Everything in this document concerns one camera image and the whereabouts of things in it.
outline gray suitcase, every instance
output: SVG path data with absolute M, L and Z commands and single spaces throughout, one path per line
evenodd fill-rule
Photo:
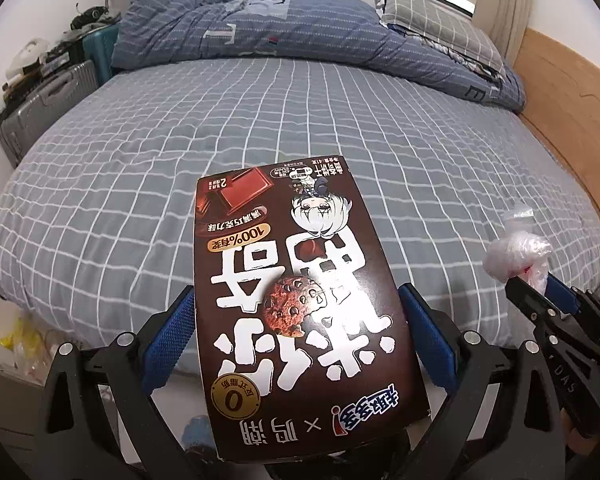
M 36 88 L 0 123 L 0 144 L 11 165 L 15 168 L 53 123 L 96 88 L 98 81 L 91 60 L 58 73 Z

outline headboard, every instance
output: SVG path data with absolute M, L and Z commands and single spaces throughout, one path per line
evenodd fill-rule
M 574 174 L 600 214 L 600 69 L 531 28 L 514 68 L 527 96 L 521 119 Z

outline silver bolt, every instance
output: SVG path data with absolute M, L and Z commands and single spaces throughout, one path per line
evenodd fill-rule
M 69 355 L 73 349 L 74 346 L 71 343 L 63 343 L 58 351 L 60 352 L 60 355 Z
M 467 332 L 464 334 L 464 340 L 470 345 L 477 345 L 480 342 L 480 334 L 477 332 Z
M 525 343 L 525 348 L 528 352 L 531 352 L 532 354 L 537 354 L 540 351 L 540 347 L 535 341 L 527 341 Z
M 116 339 L 116 343 L 120 346 L 129 346 L 133 341 L 134 335 L 131 332 L 124 332 Z

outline gold circular badge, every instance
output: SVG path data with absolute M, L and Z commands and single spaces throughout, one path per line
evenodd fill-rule
M 242 374 L 224 374 L 211 385 L 211 400 L 231 420 L 244 420 L 260 407 L 258 387 Z

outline blue gripper pad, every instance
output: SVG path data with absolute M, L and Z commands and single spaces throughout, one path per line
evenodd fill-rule
M 545 298 L 551 301 L 565 314 L 577 314 L 578 303 L 571 289 L 554 275 L 549 273 L 546 280 Z
M 427 374 L 436 386 L 444 388 L 448 394 L 453 393 L 458 387 L 456 356 L 427 313 L 429 306 L 422 298 L 416 298 L 406 284 L 398 288 L 398 295 L 413 344 Z
M 193 287 L 189 286 L 183 290 L 176 302 L 178 303 L 174 312 L 142 356 L 142 390 L 147 395 L 151 395 L 153 390 L 167 383 L 196 329 Z

